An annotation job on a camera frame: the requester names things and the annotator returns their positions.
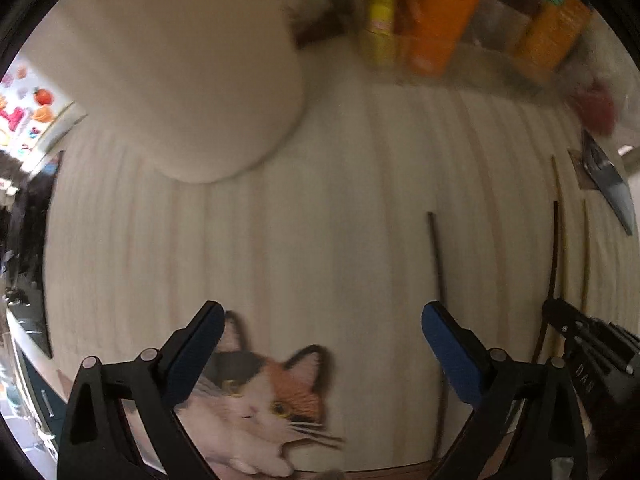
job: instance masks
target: cat ear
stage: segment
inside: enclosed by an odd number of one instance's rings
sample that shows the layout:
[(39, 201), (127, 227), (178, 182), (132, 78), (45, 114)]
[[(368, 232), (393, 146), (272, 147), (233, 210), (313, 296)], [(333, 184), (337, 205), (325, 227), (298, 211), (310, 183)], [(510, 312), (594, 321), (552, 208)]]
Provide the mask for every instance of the cat ear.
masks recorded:
[(284, 369), (309, 388), (316, 386), (324, 364), (324, 348), (317, 345), (303, 348), (289, 359)]
[(244, 338), (238, 317), (233, 312), (225, 312), (225, 331), (216, 346), (216, 352), (238, 352), (244, 350)]

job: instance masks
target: cabinet handle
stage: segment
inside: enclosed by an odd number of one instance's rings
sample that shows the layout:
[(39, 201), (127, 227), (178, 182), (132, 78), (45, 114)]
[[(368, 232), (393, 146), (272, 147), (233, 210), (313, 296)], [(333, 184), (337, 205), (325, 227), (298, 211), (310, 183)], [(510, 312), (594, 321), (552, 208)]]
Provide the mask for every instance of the cabinet handle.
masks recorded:
[(44, 405), (47, 407), (47, 410), (49, 410), (49, 416), (53, 418), (53, 410), (51, 409), (51, 404), (49, 403), (49, 398), (47, 397), (47, 393), (44, 390), (40, 390), (40, 393), (42, 394), (42, 400), (44, 400)]

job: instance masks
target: fruit patterned paper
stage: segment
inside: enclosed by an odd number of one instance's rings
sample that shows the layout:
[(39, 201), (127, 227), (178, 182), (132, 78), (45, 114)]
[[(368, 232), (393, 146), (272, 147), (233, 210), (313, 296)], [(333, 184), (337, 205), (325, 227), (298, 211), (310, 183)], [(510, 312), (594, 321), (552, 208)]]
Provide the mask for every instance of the fruit patterned paper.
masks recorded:
[(0, 150), (24, 160), (71, 102), (18, 54), (0, 80)]

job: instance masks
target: cat face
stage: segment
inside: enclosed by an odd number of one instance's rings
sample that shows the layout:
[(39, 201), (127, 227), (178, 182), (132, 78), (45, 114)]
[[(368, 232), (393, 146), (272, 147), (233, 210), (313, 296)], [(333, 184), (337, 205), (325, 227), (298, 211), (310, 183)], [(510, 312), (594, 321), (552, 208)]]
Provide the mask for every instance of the cat face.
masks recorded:
[(319, 346), (308, 346), (283, 364), (259, 356), (246, 348), (238, 319), (227, 313), (225, 331), (203, 379), (212, 383), (229, 423), (284, 444), (312, 438), (321, 427), (317, 389), (325, 357)]

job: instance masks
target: yellow object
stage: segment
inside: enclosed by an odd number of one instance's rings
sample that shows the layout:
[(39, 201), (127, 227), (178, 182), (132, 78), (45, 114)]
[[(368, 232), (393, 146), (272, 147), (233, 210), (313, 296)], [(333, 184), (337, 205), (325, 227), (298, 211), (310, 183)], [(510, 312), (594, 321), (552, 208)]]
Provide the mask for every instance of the yellow object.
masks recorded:
[(391, 65), (395, 59), (394, 18), (396, 0), (369, 0), (366, 35), (373, 63)]
[(409, 65), (423, 75), (441, 75), (480, 0), (409, 0), (414, 22)]
[(545, 0), (514, 52), (521, 72), (534, 80), (545, 78), (569, 53), (590, 17), (591, 9), (580, 0)]

